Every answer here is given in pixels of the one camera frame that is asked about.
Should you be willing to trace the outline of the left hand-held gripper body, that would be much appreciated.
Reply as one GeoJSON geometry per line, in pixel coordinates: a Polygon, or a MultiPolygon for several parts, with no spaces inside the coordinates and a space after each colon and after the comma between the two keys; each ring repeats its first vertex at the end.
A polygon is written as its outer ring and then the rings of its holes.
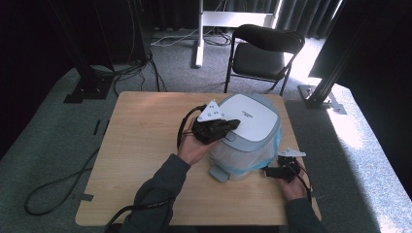
{"type": "Polygon", "coordinates": [[[195,135],[195,138],[203,144],[211,144],[220,138],[218,125],[223,122],[224,113],[215,99],[205,107],[201,114],[196,118],[202,130],[195,135]]]}

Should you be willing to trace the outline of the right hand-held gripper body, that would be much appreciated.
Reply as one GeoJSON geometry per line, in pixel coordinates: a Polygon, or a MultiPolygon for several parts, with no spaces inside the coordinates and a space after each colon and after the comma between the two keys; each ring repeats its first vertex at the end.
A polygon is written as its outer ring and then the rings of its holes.
{"type": "Polygon", "coordinates": [[[284,181],[291,182],[300,173],[297,159],[305,155],[305,152],[291,148],[286,148],[278,153],[277,162],[283,172],[282,179],[284,181]]]}

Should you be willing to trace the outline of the person's left hand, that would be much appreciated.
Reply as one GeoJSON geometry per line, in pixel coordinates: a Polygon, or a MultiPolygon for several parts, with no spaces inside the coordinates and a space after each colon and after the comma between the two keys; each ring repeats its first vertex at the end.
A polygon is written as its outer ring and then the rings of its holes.
{"type": "Polygon", "coordinates": [[[200,161],[202,157],[211,150],[217,143],[205,145],[196,140],[192,134],[185,135],[178,148],[178,156],[188,165],[193,165],[200,161]]]}

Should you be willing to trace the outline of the person's right hand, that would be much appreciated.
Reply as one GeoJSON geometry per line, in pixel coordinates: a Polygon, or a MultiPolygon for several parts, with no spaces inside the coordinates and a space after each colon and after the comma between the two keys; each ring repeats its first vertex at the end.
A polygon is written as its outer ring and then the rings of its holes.
{"type": "Polygon", "coordinates": [[[304,171],[300,170],[299,174],[295,176],[290,183],[282,179],[277,179],[287,201],[307,198],[307,188],[303,180],[303,175],[304,171]]]}

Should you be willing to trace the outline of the clear plastic bin liner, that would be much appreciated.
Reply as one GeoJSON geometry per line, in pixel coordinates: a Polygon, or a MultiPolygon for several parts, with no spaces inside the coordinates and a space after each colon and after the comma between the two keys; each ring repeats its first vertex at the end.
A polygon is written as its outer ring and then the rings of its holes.
{"type": "Polygon", "coordinates": [[[230,176],[242,179],[270,164],[277,156],[282,128],[230,131],[210,152],[209,158],[230,176]]]}

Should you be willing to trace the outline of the black folding chair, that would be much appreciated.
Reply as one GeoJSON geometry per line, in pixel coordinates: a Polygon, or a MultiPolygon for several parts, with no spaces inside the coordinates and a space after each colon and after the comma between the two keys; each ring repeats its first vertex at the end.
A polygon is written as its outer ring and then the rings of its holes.
{"type": "Polygon", "coordinates": [[[227,93],[232,77],[272,83],[280,80],[283,94],[292,63],[305,45],[305,37],[295,31],[277,30],[253,24],[236,28],[231,47],[223,92],[227,93]]]}

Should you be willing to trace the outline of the black stand with silver base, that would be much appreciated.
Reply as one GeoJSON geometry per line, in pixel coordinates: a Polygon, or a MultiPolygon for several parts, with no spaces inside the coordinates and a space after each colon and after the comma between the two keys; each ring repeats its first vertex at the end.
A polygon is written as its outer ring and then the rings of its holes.
{"type": "Polygon", "coordinates": [[[359,68],[378,44],[376,22],[386,0],[343,0],[326,42],[315,60],[310,76],[320,78],[316,86],[300,85],[307,109],[336,106],[333,86],[349,71],[359,68]]]}

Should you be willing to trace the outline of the black metal stand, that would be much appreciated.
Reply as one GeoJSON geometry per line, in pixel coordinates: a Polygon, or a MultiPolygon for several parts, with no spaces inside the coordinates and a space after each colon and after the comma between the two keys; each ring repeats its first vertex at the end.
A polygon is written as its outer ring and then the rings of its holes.
{"type": "Polygon", "coordinates": [[[85,99],[105,99],[109,93],[113,75],[99,75],[86,60],[69,17],[64,13],[61,0],[46,0],[51,9],[53,24],[65,50],[76,68],[80,79],[73,92],[67,94],[64,103],[80,104],[85,99]]]}

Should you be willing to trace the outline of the dark curtain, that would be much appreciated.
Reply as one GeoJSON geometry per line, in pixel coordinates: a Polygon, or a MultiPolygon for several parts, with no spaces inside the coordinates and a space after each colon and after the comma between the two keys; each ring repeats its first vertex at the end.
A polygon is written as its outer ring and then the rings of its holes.
{"type": "Polygon", "coordinates": [[[306,38],[325,39],[344,0],[222,0],[223,10],[276,13],[276,28],[293,30],[306,38]]]}

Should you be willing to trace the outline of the white desk frame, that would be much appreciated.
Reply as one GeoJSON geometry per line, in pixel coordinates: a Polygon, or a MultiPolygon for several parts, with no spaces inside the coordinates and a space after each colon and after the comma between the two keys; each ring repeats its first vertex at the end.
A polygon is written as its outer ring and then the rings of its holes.
{"type": "Polygon", "coordinates": [[[265,26],[275,28],[278,21],[279,12],[283,0],[279,0],[274,7],[272,13],[246,13],[246,12],[218,12],[205,11],[203,8],[203,1],[198,0],[198,36],[196,57],[194,59],[194,67],[200,68],[203,65],[203,53],[204,53],[204,30],[205,26],[208,27],[226,27],[235,28],[242,24],[254,24],[259,26],[265,26]]]}

